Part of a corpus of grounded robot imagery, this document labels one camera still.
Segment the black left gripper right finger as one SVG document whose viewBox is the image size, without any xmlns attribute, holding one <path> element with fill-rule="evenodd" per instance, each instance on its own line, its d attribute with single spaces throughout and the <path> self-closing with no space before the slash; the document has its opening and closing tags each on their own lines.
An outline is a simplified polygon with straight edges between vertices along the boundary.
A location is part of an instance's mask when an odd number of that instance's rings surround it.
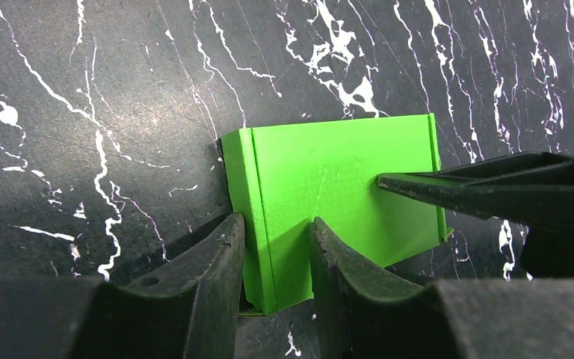
<svg viewBox="0 0 574 359">
<path fill-rule="evenodd" d="M 574 358 L 574 280 L 420 286 L 347 246 L 321 218 L 309 230 L 323 358 Z"/>
</svg>

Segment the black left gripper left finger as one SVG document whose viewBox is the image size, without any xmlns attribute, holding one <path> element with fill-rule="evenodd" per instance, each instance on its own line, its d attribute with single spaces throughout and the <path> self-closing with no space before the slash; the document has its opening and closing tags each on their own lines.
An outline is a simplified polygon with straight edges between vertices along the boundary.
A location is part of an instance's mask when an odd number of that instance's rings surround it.
<svg viewBox="0 0 574 359">
<path fill-rule="evenodd" d="M 0 278 L 0 358 L 232 358 L 244 243 L 232 213 L 128 286 Z"/>
</svg>

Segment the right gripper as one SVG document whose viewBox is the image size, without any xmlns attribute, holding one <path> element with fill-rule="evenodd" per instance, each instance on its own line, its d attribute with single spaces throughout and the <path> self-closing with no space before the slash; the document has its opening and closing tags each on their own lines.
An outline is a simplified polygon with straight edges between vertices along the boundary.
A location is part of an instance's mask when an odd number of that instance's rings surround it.
<svg viewBox="0 0 574 359">
<path fill-rule="evenodd" d="M 531 229 L 521 266 L 536 278 L 574 278 L 572 156 L 517 153 L 436 172 L 380 174 L 377 185 L 476 218 L 525 224 Z"/>
</svg>

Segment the green paper box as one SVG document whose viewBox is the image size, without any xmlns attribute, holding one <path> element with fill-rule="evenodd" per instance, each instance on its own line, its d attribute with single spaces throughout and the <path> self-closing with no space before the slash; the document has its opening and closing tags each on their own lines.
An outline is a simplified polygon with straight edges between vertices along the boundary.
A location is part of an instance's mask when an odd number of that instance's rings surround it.
<svg viewBox="0 0 574 359">
<path fill-rule="evenodd" d="M 310 299 L 317 217 L 386 267 L 445 242 L 443 208 L 380 190 L 380 174 L 441 167 L 432 114 L 237 129 L 220 140 L 232 208 L 244 217 L 245 297 L 271 315 Z"/>
</svg>

